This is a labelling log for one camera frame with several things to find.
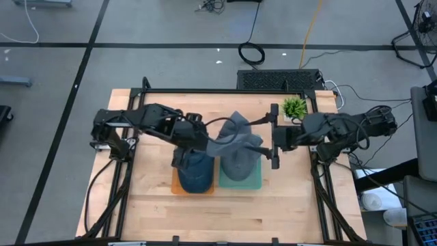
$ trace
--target navy blue cap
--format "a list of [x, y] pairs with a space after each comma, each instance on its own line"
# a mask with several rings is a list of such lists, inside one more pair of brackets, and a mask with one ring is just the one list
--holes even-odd
[[214, 180], [214, 157], [205, 152], [188, 154], [188, 168], [178, 169], [179, 181], [188, 193], [205, 193]]

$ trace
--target green plant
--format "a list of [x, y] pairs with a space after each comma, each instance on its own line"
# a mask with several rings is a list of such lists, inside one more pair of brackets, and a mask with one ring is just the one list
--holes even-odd
[[301, 120], [307, 113], [307, 104], [300, 98], [286, 98], [282, 104], [282, 111], [289, 118]]

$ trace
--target wooden tabletop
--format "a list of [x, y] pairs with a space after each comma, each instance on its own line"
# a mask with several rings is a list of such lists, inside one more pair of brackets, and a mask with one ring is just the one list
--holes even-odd
[[[130, 90], [113, 90], [108, 109], [126, 109]], [[318, 91], [320, 112], [337, 112], [331, 91]], [[240, 112], [248, 121], [257, 120], [270, 111], [271, 103], [281, 104], [290, 95], [279, 94], [146, 94], [145, 103], [160, 103], [184, 113], [200, 113], [207, 122]], [[279, 124], [286, 125], [282, 117]], [[216, 137], [223, 122], [208, 126]], [[271, 145], [269, 124], [253, 126], [261, 135], [263, 146]], [[313, 178], [310, 174], [308, 147], [281, 153], [281, 168], [272, 170], [262, 157], [262, 188], [259, 190], [224, 189], [218, 186], [216, 165], [214, 194], [174, 195], [171, 192], [170, 166], [174, 146], [158, 138], [141, 135], [137, 146], [130, 184], [122, 240], [267, 243], [272, 237], [282, 243], [322, 243]], [[91, 178], [108, 162], [109, 151], [96, 154]], [[349, 166], [346, 155], [338, 163]], [[115, 165], [96, 181], [89, 201], [88, 225], [105, 209]], [[356, 233], [365, 238], [354, 181], [349, 170], [331, 165], [337, 207]], [[113, 213], [111, 233], [115, 231], [118, 209]], [[77, 235], [84, 234], [83, 214]]]

